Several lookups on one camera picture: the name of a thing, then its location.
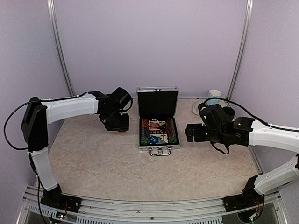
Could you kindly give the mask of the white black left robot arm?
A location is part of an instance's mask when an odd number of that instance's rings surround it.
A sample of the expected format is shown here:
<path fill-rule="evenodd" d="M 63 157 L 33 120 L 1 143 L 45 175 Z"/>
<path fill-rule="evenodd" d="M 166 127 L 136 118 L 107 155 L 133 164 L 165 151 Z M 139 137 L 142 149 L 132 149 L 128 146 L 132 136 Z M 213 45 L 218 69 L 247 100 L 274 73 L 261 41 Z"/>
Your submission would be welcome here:
<path fill-rule="evenodd" d="M 107 131 L 126 132 L 129 130 L 127 112 L 132 105 L 131 95 L 118 87 L 109 94 L 89 91 L 66 98 L 32 97 L 11 112 L 3 126 L 4 138 L 14 150 L 27 151 L 32 170 L 43 189 L 42 204 L 59 208 L 67 203 L 49 160 L 49 148 L 52 146 L 49 126 L 73 117 L 97 115 Z M 23 107 L 26 110 L 21 121 L 21 132 L 26 146 L 16 147 L 8 139 L 7 125 L 12 116 Z"/>

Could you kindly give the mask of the aluminium poker case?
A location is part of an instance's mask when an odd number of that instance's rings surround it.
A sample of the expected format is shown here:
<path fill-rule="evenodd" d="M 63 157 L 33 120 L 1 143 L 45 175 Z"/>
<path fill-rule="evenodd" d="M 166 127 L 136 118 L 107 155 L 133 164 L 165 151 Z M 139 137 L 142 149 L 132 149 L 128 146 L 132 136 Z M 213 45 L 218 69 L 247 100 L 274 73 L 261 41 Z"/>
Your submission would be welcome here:
<path fill-rule="evenodd" d="M 180 148 L 175 121 L 179 88 L 138 87 L 139 150 L 152 157 L 169 156 Z"/>

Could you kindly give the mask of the green chip stack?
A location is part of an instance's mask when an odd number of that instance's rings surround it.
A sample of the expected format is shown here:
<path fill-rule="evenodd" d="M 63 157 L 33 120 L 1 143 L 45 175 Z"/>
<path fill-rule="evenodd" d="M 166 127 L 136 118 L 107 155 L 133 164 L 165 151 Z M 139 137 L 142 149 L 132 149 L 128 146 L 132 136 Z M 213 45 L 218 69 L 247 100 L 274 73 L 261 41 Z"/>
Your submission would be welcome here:
<path fill-rule="evenodd" d="M 141 145 L 148 145 L 149 144 L 149 137 L 148 136 L 142 136 L 141 137 Z"/>

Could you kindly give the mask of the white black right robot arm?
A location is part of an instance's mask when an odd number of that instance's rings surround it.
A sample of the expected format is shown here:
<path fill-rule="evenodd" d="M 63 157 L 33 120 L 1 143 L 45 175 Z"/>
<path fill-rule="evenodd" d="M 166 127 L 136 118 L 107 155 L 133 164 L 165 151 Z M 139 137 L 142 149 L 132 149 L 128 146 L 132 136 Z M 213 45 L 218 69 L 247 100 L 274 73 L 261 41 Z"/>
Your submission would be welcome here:
<path fill-rule="evenodd" d="M 263 173 L 249 178 L 240 194 L 223 198 L 227 212 L 260 206 L 266 193 L 299 178 L 299 130 L 249 117 L 236 117 L 231 107 L 199 104 L 201 123 L 188 124 L 188 142 L 208 142 L 227 155 L 231 146 L 249 147 Z"/>

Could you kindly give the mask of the black triangular dealer button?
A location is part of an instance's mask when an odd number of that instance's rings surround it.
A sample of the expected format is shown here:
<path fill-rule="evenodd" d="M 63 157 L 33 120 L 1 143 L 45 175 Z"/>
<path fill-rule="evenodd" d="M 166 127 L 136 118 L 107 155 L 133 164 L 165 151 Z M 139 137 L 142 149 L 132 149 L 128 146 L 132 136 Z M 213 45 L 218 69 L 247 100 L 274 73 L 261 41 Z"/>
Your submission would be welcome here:
<path fill-rule="evenodd" d="M 166 130 L 166 122 L 165 121 L 158 122 L 156 125 L 156 129 L 165 131 Z"/>

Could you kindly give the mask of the blue small blind button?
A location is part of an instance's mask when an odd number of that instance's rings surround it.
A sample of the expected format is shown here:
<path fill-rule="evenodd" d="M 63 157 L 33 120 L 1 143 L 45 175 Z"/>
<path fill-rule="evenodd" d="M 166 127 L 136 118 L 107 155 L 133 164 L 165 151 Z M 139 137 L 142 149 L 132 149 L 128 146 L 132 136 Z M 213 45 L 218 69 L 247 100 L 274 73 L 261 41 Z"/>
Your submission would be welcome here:
<path fill-rule="evenodd" d="M 156 137 L 156 136 L 151 136 L 151 137 L 149 138 L 149 143 L 150 143 L 150 144 L 157 144 L 158 142 L 159 142 L 159 138 Z"/>

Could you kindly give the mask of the red playing card deck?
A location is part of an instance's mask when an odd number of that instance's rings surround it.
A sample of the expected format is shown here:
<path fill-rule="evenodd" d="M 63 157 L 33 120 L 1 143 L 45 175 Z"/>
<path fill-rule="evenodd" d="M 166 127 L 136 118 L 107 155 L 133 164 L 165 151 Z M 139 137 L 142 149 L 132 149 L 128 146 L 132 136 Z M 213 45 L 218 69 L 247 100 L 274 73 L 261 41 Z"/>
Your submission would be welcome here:
<path fill-rule="evenodd" d="M 150 124 L 149 124 L 149 130 L 150 131 L 159 131 L 156 129 L 156 125 L 150 125 Z"/>

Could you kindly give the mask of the green chip group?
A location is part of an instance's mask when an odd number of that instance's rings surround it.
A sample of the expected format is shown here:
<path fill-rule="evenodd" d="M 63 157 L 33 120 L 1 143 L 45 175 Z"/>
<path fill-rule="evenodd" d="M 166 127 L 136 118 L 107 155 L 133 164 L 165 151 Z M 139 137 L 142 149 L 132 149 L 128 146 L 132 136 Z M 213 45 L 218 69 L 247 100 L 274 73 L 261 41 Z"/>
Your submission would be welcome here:
<path fill-rule="evenodd" d="M 177 143 L 177 137 L 175 137 L 175 136 L 170 137 L 169 138 L 169 143 L 176 144 Z"/>

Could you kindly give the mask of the clear round plastic lid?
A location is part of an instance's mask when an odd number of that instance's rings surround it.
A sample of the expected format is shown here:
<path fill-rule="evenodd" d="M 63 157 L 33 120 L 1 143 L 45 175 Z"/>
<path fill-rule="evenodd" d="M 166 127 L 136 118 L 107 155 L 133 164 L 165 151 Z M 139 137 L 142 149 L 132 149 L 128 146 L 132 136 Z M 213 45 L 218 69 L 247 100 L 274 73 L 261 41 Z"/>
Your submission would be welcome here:
<path fill-rule="evenodd" d="M 156 119 L 152 119 L 152 120 L 149 121 L 149 124 L 150 125 L 159 125 L 160 122 L 158 120 L 156 120 Z"/>

